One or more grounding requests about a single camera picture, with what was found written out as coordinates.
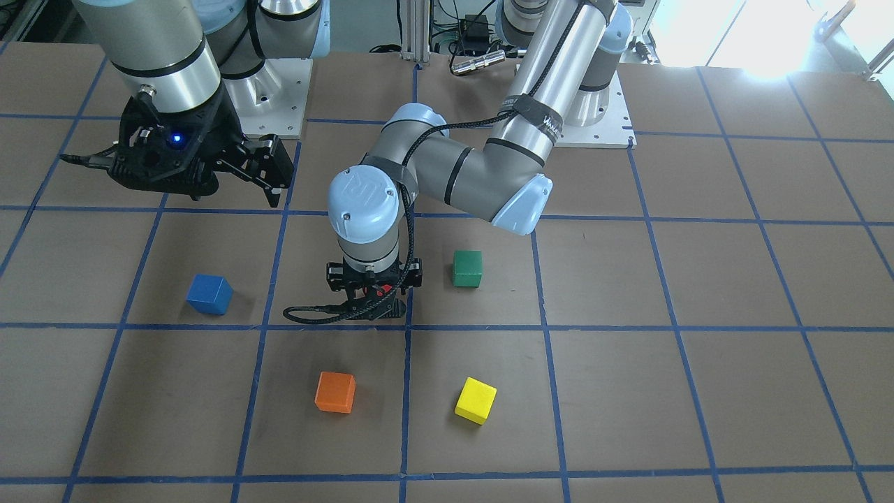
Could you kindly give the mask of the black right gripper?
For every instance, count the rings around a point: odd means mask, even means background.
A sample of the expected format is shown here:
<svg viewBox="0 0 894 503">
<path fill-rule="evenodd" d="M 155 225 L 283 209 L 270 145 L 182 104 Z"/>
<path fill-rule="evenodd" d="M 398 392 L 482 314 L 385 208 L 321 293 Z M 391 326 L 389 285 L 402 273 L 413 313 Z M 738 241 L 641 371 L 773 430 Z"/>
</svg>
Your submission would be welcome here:
<svg viewBox="0 0 894 503">
<path fill-rule="evenodd" d="M 286 147 L 275 134 L 255 140 L 246 137 L 226 88 L 219 88 L 214 98 L 219 108 L 203 143 L 205 165 L 260 187 L 269 207 L 275 209 L 282 191 L 293 181 L 293 160 Z"/>
</svg>

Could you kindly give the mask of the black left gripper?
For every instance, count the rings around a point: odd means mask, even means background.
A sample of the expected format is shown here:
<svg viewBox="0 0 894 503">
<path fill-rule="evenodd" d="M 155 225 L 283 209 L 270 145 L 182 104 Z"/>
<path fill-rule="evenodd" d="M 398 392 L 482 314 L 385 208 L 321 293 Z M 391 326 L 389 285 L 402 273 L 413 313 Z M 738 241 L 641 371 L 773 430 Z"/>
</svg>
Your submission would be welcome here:
<svg viewBox="0 0 894 503">
<path fill-rule="evenodd" d="M 406 290 L 419 287 L 423 280 L 423 268 L 420 258 L 413 258 L 409 264 L 409 273 L 399 282 L 402 274 L 402 262 L 396 260 L 383 272 L 361 272 L 354 270 L 346 261 L 328 262 L 326 264 L 326 281 L 333 292 L 344 291 L 349 298 L 355 298 L 358 291 L 368 294 L 368 290 L 376 287 L 377 296 L 381 297 L 392 289 L 400 289 L 405 296 Z"/>
</svg>

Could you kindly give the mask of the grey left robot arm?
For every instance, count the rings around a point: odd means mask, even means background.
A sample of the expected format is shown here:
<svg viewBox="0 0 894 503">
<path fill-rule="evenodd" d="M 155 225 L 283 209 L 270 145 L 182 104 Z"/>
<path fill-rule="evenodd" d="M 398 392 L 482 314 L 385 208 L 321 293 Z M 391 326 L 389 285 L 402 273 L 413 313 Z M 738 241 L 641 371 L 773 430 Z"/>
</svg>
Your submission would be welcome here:
<svg viewBox="0 0 894 503">
<path fill-rule="evenodd" d="M 400 277 L 399 222 L 419 194 L 517 235 L 534 230 L 552 181 L 545 162 L 570 128 L 590 133 L 610 111 L 610 86 L 633 29 L 617 1 L 512 1 L 502 29 L 527 49 L 482 149 L 450 139 L 430 106 L 400 106 L 360 163 L 332 179 L 328 216 L 344 258 L 327 284 L 380 298 L 419 286 Z"/>
</svg>

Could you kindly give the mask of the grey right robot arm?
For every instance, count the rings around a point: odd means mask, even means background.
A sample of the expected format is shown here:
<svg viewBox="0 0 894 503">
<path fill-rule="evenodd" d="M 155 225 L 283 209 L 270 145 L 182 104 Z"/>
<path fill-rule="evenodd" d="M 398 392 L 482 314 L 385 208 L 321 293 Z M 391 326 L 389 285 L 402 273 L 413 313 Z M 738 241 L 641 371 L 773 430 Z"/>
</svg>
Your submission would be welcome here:
<svg viewBox="0 0 894 503">
<path fill-rule="evenodd" d="M 255 184 L 274 209 L 293 181 L 277 134 L 247 133 L 243 112 L 280 102 L 273 59 L 325 57 L 327 1 L 75 1 L 130 92 L 118 139 L 61 161 L 102 170 L 130 190 L 215 194 L 217 174 Z"/>
</svg>

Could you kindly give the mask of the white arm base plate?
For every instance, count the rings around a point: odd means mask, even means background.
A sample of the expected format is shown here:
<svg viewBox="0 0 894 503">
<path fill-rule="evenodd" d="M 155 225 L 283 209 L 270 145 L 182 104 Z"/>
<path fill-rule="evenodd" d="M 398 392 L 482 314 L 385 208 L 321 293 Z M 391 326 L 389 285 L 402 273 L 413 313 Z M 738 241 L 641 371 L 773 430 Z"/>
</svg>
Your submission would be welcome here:
<svg viewBox="0 0 894 503">
<path fill-rule="evenodd" d="M 636 144 L 622 83 L 614 73 L 606 88 L 578 90 L 555 146 L 628 149 Z"/>
<path fill-rule="evenodd" d="M 268 59 L 255 74 L 221 80 L 232 99 L 243 134 L 275 134 L 299 140 L 305 123 L 312 59 Z"/>
</svg>

